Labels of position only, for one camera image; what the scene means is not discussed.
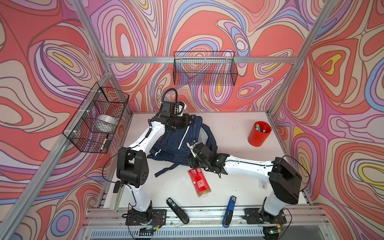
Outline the navy blue student backpack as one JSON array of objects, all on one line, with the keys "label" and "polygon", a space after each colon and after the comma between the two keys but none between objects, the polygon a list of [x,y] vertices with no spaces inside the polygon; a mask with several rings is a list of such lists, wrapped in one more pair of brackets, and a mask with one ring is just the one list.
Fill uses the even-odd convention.
[{"label": "navy blue student backpack", "polygon": [[191,154],[191,150],[187,147],[188,141],[203,143],[212,152],[217,151],[217,142],[210,127],[203,123],[201,116],[192,115],[192,118],[195,121],[192,125],[175,132],[164,133],[150,150],[150,159],[172,163],[170,167],[155,173],[156,178],[179,165],[188,165],[187,158]]}]

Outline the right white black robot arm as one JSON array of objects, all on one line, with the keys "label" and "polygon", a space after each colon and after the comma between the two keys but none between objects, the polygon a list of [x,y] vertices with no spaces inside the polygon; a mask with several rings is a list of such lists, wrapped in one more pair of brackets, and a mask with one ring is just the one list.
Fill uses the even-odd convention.
[{"label": "right white black robot arm", "polygon": [[265,198],[259,210],[261,214],[277,216],[286,205],[299,203],[302,176],[284,157],[257,162],[229,154],[217,154],[196,141],[188,141],[187,147],[191,151],[187,162],[192,169],[203,168],[218,176],[241,175],[270,184],[272,192]]}]

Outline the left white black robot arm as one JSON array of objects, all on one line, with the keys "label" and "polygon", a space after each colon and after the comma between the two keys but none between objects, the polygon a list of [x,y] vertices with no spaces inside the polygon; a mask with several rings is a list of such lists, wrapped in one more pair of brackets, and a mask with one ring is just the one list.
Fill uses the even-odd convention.
[{"label": "left white black robot arm", "polygon": [[139,213],[149,212],[152,206],[152,201],[142,187],[150,172],[147,156],[166,132],[175,132],[194,123],[190,115],[185,113],[186,108],[187,105],[182,101],[163,101],[160,110],[148,119],[148,128],[144,133],[129,147],[122,147],[118,152],[117,179],[131,190],[133,209]]}]

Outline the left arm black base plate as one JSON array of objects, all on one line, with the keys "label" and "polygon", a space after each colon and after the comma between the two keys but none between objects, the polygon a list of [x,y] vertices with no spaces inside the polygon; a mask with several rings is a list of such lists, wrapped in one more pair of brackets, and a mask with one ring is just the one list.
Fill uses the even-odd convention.
[{"label": "left arm black base plate", "polygon": [[128,210],[122,215],[126,220],[126,226],[162,226],[166,224],[167,210],[155,209],[147,212],[139,212],[134,209]]}]

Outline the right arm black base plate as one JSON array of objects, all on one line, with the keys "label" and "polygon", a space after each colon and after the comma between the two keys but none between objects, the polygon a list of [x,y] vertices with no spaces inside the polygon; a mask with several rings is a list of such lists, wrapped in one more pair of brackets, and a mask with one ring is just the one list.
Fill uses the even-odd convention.
[{"label": "right arm black base plate", "polygon": [[284,211],[280,210],[278,215],[273,216],[260,208],[246,208],[245,214],[242,216],[247,224],[279,224],[283,225],[287,223]]}]

